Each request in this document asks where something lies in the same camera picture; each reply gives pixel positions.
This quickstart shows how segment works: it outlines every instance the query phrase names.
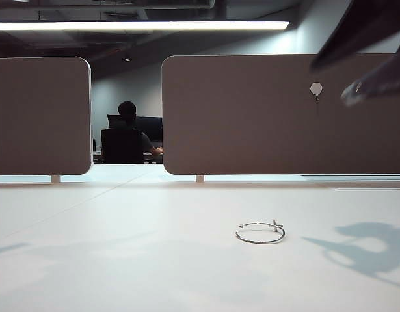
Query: computer monitor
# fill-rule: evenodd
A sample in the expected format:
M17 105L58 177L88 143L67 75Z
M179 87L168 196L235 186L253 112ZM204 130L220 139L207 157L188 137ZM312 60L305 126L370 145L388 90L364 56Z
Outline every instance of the computer monitor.
M110 129L126 126L121 115L107 115ZM135 128L145 133L152 142L162 142L162 117L137 116Z
M136 129L145 133L153 142L162 142L162 117L136 117Z

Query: desk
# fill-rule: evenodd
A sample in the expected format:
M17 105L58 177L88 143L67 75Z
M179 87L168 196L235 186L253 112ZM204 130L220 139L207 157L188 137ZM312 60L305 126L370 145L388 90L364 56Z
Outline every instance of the desk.
M400 311L400 181L312 179L99 165L0 185L0 312ZM280 244L235 238L272 219Z
M143 153L145 163L158 163L162 164L163 163L163 153L160 154L158 157L153 157L151 153ZM94 164L102 164L102 159L101 159L101 152L100 151L93 151L93 163Z

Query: fluorescent light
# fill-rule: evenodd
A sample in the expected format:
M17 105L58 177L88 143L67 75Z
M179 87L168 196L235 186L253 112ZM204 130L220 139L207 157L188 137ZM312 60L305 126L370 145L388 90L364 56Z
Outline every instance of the fluorescent light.
M0 31L271 31L283 30L288 21L65 21L0 22Z

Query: desk divider panel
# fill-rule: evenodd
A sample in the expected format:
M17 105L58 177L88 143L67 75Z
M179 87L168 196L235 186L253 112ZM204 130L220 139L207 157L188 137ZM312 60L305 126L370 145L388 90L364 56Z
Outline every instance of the desk divider panel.
M90 116L82 58L0 58L0 175L87 172Z
M400 96L340 99L386 54L310 73L314 55L175 56L163 63L172 174L400 174ZM320 82L319 101L310 92Z

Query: ring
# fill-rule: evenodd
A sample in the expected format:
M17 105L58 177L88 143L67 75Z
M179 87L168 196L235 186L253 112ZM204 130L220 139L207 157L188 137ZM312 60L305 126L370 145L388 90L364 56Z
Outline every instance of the ring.
M265 224L267 226L269 226L270 228L273 228L274 232L277 232L280 236L278 239L274 239L274 240L250 240L250 239L245 239L244 237L240 236L239 231L236 231L236 237L238 239L240 239L241 241L244 242L251 242L252 244L273 244L275 242L278 242L280 240L282 240L285 237L285 230L283 229L283 225L282 224L277 224L275 220L273 220L272 223L266 223L266 222L251 222L251 223L246 223L246 224L240 224L238 226L238 228L243 229L245 226L251 226L251 225L255 225L255 224Z

